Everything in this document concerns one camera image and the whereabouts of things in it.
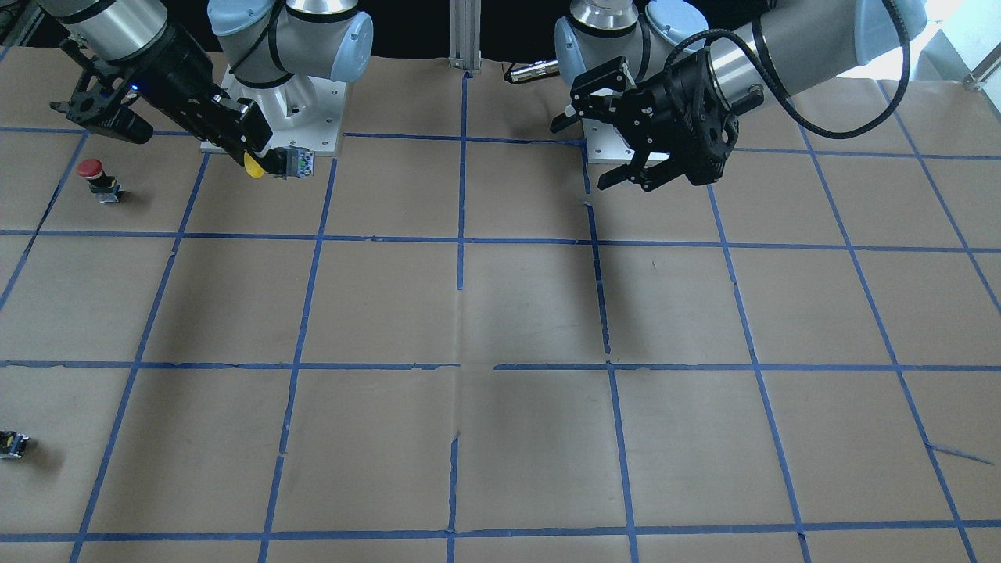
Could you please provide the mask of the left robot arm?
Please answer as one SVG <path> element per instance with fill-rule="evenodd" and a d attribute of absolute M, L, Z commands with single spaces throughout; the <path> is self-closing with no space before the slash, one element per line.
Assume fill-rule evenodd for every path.
<path fill-rule="evenodd" d="M 739 139 L 739 118 L 773 97 L 822 138 L 872 131 L 899 106 L 910 81 L 910 43 L 928 21 L 923 1 L 780 1 L 736 30 L 710 28 L 685 1 L 573 1 L 554 29 L 569 104 L 551 131 L 590 119 L 611 125 L 630 157 L 601 175 L 650 192 L 683 176 L 718 181 Z M 878 117 L 850 131 L 811 124 L 794 94 L 903 50 L 897 90 Z"/>

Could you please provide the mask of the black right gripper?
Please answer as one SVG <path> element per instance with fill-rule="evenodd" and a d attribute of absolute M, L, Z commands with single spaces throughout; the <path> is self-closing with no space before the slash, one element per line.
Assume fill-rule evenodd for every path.
<path fill-rule="evenodd" d="M 263 156 L 271 150 L 273 131 L 264 112 L 252 99 L 229 98 L 189 32 L 162 31 L 137 55 L 137 86 L 151 106 L 243 168 L 244 153 Z"/>

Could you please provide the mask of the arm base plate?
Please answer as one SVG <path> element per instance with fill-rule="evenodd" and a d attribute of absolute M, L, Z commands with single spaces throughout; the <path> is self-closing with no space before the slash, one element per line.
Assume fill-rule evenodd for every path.
<path fill-rule="evenodd" d="M 639 95 L 637 105 L 643 109 L 653 109 L 653 95 L 644 90 Z M 593 163 L 623 165 L 629 163 L 637 151 L 644 151 L 651 154 L 647 167 L 653 167 L 669 157 L 668 153 L 651 151 L 651 133 L 618 133 L 612 126 L 590 119 L 583 119 L 583 124 Z"/>
<path fill-rule="evenodd" d="M 296 74 L 271 89 L 255 89 L 225 74 L 221 86 L 233 99 L 252 99 L 272 130 L 266 149 L 295 146 L 315 156 L 335 156 L 350 83 Z"/>

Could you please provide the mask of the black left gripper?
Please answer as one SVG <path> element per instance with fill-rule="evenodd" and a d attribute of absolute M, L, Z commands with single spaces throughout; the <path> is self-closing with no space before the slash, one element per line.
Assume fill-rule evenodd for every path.
<path fill-rule="evenodd" d="M 639 107 L 644 90 L 653 95 L 653 109 Z M 637 151 L 629 163 L 602 174 L 598 190 L 628 181 L 653 192 L 679 176 L 691 185 L 714 183 L 739 138 L 739 119 L 716 92 L 708 59 L 684 59 L 658 74 L 637 76 L 625 56 L 597 65 L 573 79 L 571 103 L 551 119 L 550 133 L 583 119 L 618 133 L 651 133 L 651 151 L 669 154 L 647 167 L 651 154 Z"/>

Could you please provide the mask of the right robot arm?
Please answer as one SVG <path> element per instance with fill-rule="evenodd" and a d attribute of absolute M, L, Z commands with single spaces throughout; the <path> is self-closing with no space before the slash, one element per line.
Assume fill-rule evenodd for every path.
<path fill-rule="evenodd" d="M 302 178 L 314 154 L 280 129 L 316 114 L 321 80 L 353 83 L 371 59 L 375 28 L 355 1 L 211 1 L 207 15 L 235 84 L 213 78 L 210 57 L 161 1 L 42 1 L 69 31 L 61 49 L 82 69 L 68 101 L 52 104 L 86 131 L 149 142 L 132 108 L 145 99 L 259 178 Z"/>

